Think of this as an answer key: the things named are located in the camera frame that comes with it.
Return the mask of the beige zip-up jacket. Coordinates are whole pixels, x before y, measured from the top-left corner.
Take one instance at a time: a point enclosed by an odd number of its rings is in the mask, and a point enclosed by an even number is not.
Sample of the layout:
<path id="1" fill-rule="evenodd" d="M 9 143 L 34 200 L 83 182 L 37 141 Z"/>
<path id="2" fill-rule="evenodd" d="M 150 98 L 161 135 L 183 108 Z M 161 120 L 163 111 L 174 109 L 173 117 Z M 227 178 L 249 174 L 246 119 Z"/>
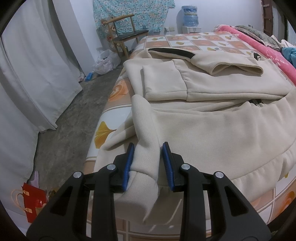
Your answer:
<path id="1" fill-rule="evenodd" d="M 295 166 L 295 85 L 273 61 L 224 51 L 150 48 L 125 61 L 134 95 L 127 120 L 100 148 L 95 170 L 135 144 L 117 217 L 177 224 L 182 194 L 168 187 L 161 147 L 199 171 L 221 171 L 249 201 Z"/>

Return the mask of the red paper gift bag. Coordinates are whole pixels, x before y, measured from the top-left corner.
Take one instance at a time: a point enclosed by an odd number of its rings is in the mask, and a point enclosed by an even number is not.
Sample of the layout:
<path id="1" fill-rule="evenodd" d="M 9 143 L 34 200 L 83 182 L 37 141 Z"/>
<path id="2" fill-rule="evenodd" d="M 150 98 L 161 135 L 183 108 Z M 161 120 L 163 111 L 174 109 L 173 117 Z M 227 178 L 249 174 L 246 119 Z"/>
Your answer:
<path id="1" fill-rule="evenodd" d="M 48 202 L 44 190 L 27 183 L 24 183 L 21 189 L 14 189 L 11 192 L 11 198 L 14 204 L 25 213 L 28 223 L 34 222 Z"/>

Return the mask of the blue object on floor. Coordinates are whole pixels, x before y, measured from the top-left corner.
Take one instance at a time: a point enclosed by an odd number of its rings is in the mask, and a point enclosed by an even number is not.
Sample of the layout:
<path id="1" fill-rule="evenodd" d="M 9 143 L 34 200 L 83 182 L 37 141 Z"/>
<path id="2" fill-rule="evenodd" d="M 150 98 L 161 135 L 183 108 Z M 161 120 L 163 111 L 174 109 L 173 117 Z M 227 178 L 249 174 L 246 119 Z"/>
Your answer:
<path id="1" fill-rule="evenodd" d="M 94 77 L 94 73 L 91 72 L 85 77 L 84 81 L 85 82 L 91 81 L 93 77 Z"/>

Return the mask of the white plastic bag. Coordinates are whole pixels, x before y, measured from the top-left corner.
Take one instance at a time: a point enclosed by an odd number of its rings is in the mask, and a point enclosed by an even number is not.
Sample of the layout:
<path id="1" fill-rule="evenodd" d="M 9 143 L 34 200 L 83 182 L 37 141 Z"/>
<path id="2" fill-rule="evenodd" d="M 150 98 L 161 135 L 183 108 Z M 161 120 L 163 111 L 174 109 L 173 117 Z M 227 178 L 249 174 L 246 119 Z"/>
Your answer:
<path id="1" fill-rule="evenodd" d="M 121 59 L 116 52 L 107 49 L 97 58 L 93 71 L 99 75 L 104 75 L 115 69 L 121 63 Z"/>

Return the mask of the white curtain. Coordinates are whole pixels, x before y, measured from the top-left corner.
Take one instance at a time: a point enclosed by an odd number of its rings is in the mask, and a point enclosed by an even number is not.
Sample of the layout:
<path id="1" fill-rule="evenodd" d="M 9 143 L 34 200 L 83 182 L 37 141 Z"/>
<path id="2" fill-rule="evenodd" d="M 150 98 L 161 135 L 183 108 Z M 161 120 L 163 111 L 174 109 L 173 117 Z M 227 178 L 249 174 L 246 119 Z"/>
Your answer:
<path id="1" fill-rule="evenodd" d="M 11 195 L 33 172 L 38 134 L 57 128 L 80 74 L 53 3 L 23 3 L 1 36 L 1 202 L 14 218 L 26 216 Z"/>

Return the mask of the white water dispenser base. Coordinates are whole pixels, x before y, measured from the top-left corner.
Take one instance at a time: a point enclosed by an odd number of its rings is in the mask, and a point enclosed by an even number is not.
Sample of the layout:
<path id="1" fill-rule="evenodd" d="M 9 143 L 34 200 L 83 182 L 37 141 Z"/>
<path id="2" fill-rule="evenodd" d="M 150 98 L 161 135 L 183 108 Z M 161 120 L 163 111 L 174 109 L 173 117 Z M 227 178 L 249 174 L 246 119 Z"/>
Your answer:
<path id="1" fill-rule="evenodd" d="M 182 26 L 182 33 L 183 34 L 191 34 L 191 33 L 200 33 L 201 27 L 194 26 L 194 27 L 186 27 Z"/>

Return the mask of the wooden chair black seat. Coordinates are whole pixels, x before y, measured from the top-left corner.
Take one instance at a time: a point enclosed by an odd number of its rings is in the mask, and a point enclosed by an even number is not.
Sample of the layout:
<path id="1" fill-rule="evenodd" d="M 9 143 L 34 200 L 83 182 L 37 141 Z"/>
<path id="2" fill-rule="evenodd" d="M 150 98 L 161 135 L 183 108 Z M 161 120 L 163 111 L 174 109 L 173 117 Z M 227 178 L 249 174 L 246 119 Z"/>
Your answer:
<path id="1" fill-rule="evenodd" d="M 129 15 L 122 15 L 118 17 L 111 17 L 109 20 L 102 19 L 101 24 L 102 26 L 107 26 L 109 35 L 111 37 L 111 42 L 115 47 L 115 50 L 117 54 L 119 55 L 119 50 L 118 50 L 118 45 L 120 45 L 123 54 L 127 59 L 129 59 L 129 52 L 128 49 L 126 48 L 125 42 L 135 39 L 137 44 L 139 43 L 139 37 L 142 36 L 148 36 L 149 30 L 148 29 L 143 29 L 143 30 L 137 30 L 134 25 L 133 17 L 135 14 L 129 14 Z M 117 31 L 116 28 L 116 22 L 124 20 L 124 19 L 130 19 L 131 25 L 132 25 L 132 31 L 122 33 L 120 34 Z"/>

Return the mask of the pink floral blanket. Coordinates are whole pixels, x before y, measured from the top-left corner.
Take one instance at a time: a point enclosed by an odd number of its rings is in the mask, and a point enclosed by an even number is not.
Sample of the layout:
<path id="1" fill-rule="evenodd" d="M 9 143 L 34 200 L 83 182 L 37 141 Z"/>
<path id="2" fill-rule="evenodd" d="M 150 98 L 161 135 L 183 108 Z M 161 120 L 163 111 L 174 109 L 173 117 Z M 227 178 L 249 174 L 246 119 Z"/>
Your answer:
<path id="1" fill-rule="evenodd" d="M 290 64 L 285 57 L 278 51 L 264 46 L 263 44 L 257 42 L 246 34 L 234 29 L 229 25 L 217 25 L 214 29 L 214 32 L 225 31 L 233 34 L 237 38 L 243 40 L 248 43 L 250 46 L 254 47 L 257 51 L 259 51 L 265 57 L 271 59 L 275 65 L 277 65 L 285 75 L 290 79 L 290 81 L 295 85 L 296 80 L 296 70 L 292 64 Z"/>

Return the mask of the blue water dispenser bottle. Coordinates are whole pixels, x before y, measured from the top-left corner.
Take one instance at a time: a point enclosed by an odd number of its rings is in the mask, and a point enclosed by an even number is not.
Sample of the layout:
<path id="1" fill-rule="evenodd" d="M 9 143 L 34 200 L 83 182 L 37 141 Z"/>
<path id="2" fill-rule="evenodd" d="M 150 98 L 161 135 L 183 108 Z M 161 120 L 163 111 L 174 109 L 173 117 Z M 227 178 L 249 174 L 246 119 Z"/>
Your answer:
<path id="1" fill-rule="evenodd" d="M 199 25 L 196 6 L 182 6 L 183 25 L 185 27 L 197 27 Z"/>

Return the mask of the green lace-trimmed pillow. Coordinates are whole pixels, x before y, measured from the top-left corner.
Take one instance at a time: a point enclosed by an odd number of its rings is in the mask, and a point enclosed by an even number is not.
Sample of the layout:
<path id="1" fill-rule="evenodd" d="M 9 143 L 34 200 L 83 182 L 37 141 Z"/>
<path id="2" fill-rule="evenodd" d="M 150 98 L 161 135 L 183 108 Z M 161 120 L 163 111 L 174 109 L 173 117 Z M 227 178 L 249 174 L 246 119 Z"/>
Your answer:
<path id="1" fill-rule="evenodd" d="M 249 37 L 256 40 L 257 42 L 260 42 L 261 44 L 265 45 L 266 47 L 270 47 L 279 52 L 282 49 L 278 40 L 275 40 L 275 37 L 269 37 L 267 34 L 265 34 L 262 31 L 259 31 L 252 27 L 247 27 L 244 25 L 237 25 L 234 27 L 234 29 L 248 35 Z"/>

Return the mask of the teal garment on bed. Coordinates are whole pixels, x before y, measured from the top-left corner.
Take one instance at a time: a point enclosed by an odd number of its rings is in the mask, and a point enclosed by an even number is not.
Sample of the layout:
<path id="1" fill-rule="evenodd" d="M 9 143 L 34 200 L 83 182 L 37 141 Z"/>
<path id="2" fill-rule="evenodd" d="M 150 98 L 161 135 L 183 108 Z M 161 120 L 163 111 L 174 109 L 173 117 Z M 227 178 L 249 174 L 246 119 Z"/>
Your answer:
<path id="1" fill-rule="evenodd" d="M 284 47 L 281 49 L 281 53 L 296 68 L 296 47 Z"/>

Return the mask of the white wall socket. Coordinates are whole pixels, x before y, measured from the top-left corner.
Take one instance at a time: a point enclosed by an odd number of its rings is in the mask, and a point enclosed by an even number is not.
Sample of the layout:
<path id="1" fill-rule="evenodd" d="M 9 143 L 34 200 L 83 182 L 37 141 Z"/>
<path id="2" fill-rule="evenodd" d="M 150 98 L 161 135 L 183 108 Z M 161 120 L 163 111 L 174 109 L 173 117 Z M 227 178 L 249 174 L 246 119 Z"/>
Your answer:
<path id="1" fill-rule="evenodd" d="M 174 32 L 175 31 L 175 27 L 164 27 L 164 31 L 165 32 Z"/>

